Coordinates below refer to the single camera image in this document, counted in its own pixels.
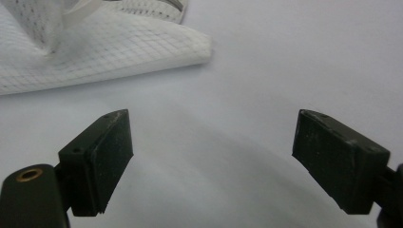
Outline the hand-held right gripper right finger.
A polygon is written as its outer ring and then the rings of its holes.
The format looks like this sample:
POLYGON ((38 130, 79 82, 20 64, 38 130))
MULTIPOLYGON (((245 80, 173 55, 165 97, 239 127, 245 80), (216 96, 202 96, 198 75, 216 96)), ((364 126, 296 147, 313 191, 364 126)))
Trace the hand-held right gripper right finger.
POLYGON ((325 114, 301 109, 292 156, 350 215, 365 215, 374 203, 375 178, 390 151, 325 114))

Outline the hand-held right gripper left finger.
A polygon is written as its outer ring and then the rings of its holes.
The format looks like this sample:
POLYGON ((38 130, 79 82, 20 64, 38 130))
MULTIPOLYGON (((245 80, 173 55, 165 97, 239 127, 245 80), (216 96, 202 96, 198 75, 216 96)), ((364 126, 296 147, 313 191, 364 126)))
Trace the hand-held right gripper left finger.
POLYGON ((97 119, 59 152, 68 204, 76 217, 95 217, 108 202, 133 157, 129 112, 97 119))

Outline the white mesh laundry bag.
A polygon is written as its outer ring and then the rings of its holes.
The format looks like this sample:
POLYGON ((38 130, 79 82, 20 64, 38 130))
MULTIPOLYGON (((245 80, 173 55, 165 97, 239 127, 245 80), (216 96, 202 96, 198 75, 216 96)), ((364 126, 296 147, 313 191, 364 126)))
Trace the white mesh laundry bag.
POLYGON ((209 61, 188 0, 0 0, 0 95, 209 61))

